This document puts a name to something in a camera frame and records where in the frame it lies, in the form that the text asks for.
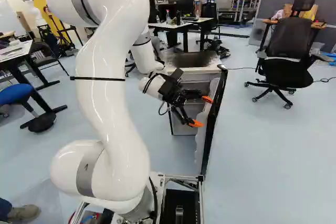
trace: robotic arm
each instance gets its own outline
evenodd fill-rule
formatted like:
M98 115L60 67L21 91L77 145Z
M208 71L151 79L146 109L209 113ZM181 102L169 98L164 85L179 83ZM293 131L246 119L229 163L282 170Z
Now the robotic arm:
M76 26L98 26L76 56L76 92L82 112L100 140L77 140L52 160L51 180L67 194L79 196L135 222L153 210L146 146L125 103L124 63L130 48L142 73L163 69L155 61L147 27L149 0L47 0L61 20ZM176 76L155 73L140 89L183 109L191 97ZM181 111L182 121L193 121Z

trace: person's shoe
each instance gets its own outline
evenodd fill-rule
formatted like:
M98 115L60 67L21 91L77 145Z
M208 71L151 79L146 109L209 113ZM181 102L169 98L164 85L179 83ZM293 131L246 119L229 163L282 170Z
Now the person's shoe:
M22 207L13 207L7 215L8 222L30 222L36 219L40 214L40 209L35 205Z

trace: blue stool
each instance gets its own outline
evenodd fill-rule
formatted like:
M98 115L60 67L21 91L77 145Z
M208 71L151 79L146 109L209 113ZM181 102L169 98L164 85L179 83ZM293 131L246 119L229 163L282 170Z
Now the blue stool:
M32 106L29 105L28 99L34 88L29 84L15 84L9 86L0 92L0 107L6 104L21 104L28 110L35 119L31 120L27 125L21 125L21 129L28 126L32 132L42 132L49 129L56 119L55 113L45 113L39 116ZM3 113L4 117L8 117L8 113Z
M5 88L0 92L0 106L19 103L34 117L38 117L38 114L27 102L33 89L34 88L29 84L15 84Z

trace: gray band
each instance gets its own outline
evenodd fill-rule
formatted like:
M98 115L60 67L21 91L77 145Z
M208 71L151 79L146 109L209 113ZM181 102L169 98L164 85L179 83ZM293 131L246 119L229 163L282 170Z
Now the gray band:
M127 212L126 214L121 214L120 216L130 221L131 223L135 223L143 218L146 218L152 211L152 198L152 192L149 191L146 186L139 204L130 212Z
M78 15L88 24L91 24L91 25L96 25L86 14L85 10L84 10L84 7L82 5L82 1L81 0L71 0L72 1L72 4L76 10L76 12L78 13ZM89 5L89 2L88 0L83 0L83 3L85 4L85 8L86 10L88 11L90 17L97 23L99 24L100 21L99 19L94 15L92 9L91 9L91 6Z
M149 41L151 41L151 35L149 33L149 31L145 34L141 34L138 39L134 42L134 46L139 46L139 45L143 45L148 43Z
M89 151L87 151L77 169L76 186L80 194L95 198L92 192L92 174L96 162L104 150L101 142L97 142Z

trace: tiled floor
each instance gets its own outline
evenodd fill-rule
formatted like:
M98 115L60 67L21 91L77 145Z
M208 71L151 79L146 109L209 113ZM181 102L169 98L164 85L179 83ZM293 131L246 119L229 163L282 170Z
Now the tiled floor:
M199 34L189 34L190 51L198 51L195 39L199 37ZM248 46L247 39L222 37L222 41L232 54L223 60L227 67L256 65L256 47ZM74 74L74 57L62 59L62 63L70 74ZM75 82L70 81L58 66L43 70L43 73L48 80L59 79L61 84L41 90L40 94L52 107L67 104L69 108L58 113L53 128L42 134L19 129L20 124L31 118L29 113L8 124L0 124L0 197L21 204L43 202L40 205L43 211L57 212L67 223L78 201L57 194L49 180L50 160L65 144L77 139L96 139L97 134L79 111ZM311 73L316 79L331 77L336 76L336 68L319 63L311 68ZM207 223L287 221L292 224L294 217L290 214L297 216L309 207L324 203L321 196L324 194L313 192L316 185L318 191L324 187L330 193L330 202L324 204L327 206L323 212L327 220L324 223L329 224L330 206L335 204L333 199L336 198L335 190L330 191L332 183L336 182L331 165L336 162L333 141L336 128L332 126L336 111L336 81L314 83L298 91L291 97L294 106L287 111L282 108L283 102L273 94L258 103L251 102L261 90L246 89L243 83L257 76L252 69L229 72L206 180ZM40 84L35 77L27 77L34 85ZM193 137L170 135L168 118L157 114L160 102L138 91L139 77L137 71L130 74L126 93L130 115L149 149L152 170L196 174ZM33 101L31 104L37 112L42 112ZM302 181L305 184L302 188L295 182L299 175L306 179ZM295 192L300 194L298 200L281 196ZM316 199L314 204L305 203L312 197ZM285 210L289 208L290 214L287 214ZM304 223L318 222L314 211L307 211L306 216L302 220L311 218L311 221ZM48 215L43 215L34 223L51 222L48 222Z

